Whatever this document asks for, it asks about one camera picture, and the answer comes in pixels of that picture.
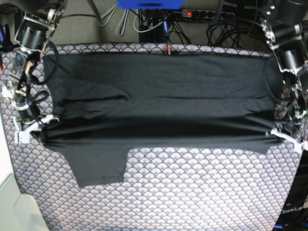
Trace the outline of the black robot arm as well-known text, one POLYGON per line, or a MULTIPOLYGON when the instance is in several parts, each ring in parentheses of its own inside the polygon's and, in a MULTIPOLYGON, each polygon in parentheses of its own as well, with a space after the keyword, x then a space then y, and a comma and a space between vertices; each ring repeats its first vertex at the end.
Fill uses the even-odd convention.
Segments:
POLYGON ((308 51, 303 41, 302 21, 308 13, 306 0, 266 0, 261 4, 260 26, 272 51, 290 97, 287 112, 271 135, 291 142, 294 151, 308 150, 308 51))
POLYGON ((13 5, 24 13, 15 35, 19 45, 13 58, 12 69, 2 87, 4 98, 10 100, 17 111, 12 120, 16 131, 15 143, 28 144, 30 135, 39 134, 54 115, 42 115, 38 105, 47 100, 49 93, 42 90, 30 94, 31 85, 45 85, 48 78, 39 81, 32 72, 40 60, 40 54, 47 46, 57 55, 55 45, 50 41, 65 11, 65 0, 2 0, 1 4, 13 5))

